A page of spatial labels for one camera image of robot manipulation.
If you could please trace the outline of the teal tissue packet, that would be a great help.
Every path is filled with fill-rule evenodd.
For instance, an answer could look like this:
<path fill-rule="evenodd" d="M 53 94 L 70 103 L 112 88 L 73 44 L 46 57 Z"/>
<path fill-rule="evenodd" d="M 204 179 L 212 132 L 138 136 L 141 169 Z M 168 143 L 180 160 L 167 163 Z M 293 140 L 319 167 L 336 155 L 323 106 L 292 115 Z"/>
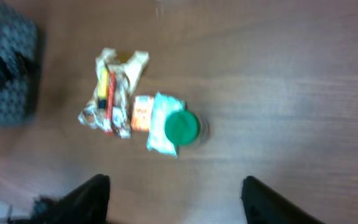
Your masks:
<path fill-rule="evenodd" d="M 149 151 L 155 150 L 160 154 L 177 157 L 177 147 L 166 137 L 165 122 L 172 113 L 184 109 L 185 102 L 183 100 L 160 92 L 156 93 L 146 145 Z"/>

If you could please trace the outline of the green lid jar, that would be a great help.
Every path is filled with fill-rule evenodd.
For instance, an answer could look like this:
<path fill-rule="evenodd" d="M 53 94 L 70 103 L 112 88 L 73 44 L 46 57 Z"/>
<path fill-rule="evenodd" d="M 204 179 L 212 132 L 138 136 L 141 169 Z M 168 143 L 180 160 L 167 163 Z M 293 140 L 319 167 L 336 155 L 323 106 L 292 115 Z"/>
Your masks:
<path fill-rule="evenodd" d="M 167 139 L 176 146 L 192 144 L 200 135 L 201 123 L 191 111 L 181 110 L 172 113 L 165 121 Z"/>

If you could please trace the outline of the yellow marker pen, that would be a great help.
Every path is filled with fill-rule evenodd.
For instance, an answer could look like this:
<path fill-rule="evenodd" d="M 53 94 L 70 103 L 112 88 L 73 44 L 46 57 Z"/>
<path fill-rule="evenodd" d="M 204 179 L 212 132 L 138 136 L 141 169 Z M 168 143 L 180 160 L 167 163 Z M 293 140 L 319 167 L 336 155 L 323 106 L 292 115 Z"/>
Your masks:
<path fill-rule="evenodd" d="M 100 70 L 99 85 L 98 85 L 98 108 L 105 109 L 108 97 L 109 86 L 109 71 L 106 67 Z"/>

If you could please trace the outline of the orange snack packet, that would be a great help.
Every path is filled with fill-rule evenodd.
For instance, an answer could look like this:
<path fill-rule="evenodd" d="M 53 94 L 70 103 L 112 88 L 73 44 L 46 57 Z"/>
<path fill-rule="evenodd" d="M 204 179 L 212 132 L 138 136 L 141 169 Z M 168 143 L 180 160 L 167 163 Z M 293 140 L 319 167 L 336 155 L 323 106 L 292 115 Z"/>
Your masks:
<path fill-rule="evenodd" d="M 148 132 L 150 130 L 153 105 L 153 96 L 140 95 L 135 97 L 131 119 L 131 127 L 134 131 Z"/>

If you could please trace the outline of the red candy stick packet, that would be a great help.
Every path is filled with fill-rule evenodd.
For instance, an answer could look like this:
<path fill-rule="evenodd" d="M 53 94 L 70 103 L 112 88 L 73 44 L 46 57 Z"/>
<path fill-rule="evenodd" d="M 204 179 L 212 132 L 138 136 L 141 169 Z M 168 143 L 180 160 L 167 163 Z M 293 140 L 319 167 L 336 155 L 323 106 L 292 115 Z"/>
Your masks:
<path fill-rule="evenodd" d="M 116 74 L 114 71 L 109 72 L 109 83 L 108 83 L 108 98 L 107 98 L 107 107 L 105 113 L 105 133 L 112 133 L 112 111 L 114 107 L 114 90 L 116 86 Z"/>

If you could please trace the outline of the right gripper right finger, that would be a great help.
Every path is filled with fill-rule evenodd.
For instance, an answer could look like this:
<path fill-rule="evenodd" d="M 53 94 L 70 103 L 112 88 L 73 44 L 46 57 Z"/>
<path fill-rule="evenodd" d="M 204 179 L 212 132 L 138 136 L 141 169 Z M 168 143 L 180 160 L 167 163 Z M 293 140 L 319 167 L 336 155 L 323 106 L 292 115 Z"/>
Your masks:
<path fill-rule="evenodd" d="M 241 200 L 248 224 L 322 224 L 254 176 L 243 180 Z"/>

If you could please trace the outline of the beige snack bag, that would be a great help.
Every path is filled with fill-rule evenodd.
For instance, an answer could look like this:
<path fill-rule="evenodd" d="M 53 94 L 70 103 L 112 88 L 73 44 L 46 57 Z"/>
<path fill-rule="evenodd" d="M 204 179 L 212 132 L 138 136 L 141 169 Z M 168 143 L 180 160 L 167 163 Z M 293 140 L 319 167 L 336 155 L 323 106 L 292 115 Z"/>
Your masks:
<path fill-rule="evenodd" d="M 131 97 L 135 92 L 144 68 L 150 60 L 148 52 L 135 50 L 133 52 L 119 51 L 111 48 L 102 49 L 95 58 L 97 84 L 92 98 L 78 115 L 79 122 L 91 129 L 105 130 L 105 109 L 98 108 L 98 85 L 100 70 L 106 67 L 116 74 L 114 90 L 114 107 L 112 111 L 112 128 L 114 134 L 122 139 L 131 137 Z"/>

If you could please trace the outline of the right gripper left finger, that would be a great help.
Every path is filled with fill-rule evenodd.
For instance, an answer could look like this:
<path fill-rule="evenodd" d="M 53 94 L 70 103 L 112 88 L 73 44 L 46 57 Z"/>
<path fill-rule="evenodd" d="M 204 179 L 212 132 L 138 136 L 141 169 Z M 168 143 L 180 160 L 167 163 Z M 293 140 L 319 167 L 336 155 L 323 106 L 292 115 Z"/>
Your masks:
<path fill-rule="evenodd" d="M 29 218 L 10 218 L 10 224 L 106 224 L 110 178 L 97 174 L 62 198 L 37 198 Z"/>

